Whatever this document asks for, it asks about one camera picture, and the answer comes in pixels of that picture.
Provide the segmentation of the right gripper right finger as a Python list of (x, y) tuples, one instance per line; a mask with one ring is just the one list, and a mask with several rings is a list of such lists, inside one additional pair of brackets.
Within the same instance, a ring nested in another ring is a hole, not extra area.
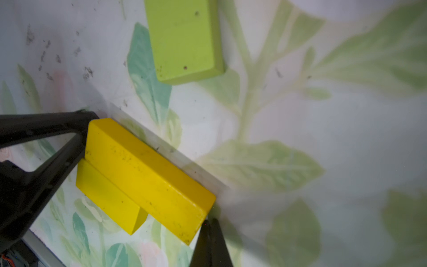
[(203, 222), (189, 267), (233, 267), (217, 219)]

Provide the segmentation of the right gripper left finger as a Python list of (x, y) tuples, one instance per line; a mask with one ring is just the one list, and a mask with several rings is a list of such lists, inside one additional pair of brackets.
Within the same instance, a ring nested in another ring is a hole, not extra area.
[(92, 111), (1, 116), (1, 148), (73, 133), (36, 170), (1, 162), (1, 251), (22, 239), (70, 172), (84, 157)]

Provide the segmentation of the yellow long block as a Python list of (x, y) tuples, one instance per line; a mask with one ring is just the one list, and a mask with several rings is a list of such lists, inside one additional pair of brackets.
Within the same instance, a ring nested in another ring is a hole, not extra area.
[(128, 234), (134, 234), (148, 213), (104, 177), (89, 162), (78, 163), (76, 186), (112, 221)]
[(186, 245), (216, 196), (112, 119), (89, 123), (85, 160)]

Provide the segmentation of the lime green block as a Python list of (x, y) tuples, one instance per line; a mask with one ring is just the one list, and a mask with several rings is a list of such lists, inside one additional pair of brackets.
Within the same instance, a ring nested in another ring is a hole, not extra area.
[(225, 72), (217, 1), (145, 1), (157, 79), (165, 84)]

